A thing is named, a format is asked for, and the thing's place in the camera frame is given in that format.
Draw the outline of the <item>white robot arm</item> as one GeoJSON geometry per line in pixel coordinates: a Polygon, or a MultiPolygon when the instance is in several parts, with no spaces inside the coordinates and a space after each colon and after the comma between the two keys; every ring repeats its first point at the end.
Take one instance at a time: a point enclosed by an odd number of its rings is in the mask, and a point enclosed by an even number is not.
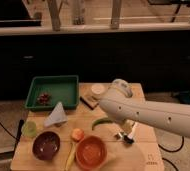
{"type": "Polygon", "coordinates": [[[119,126],[132,120],[190,138],[190,105],[136,100],[123,79],[109,85],[99,106],[119,126]]]}

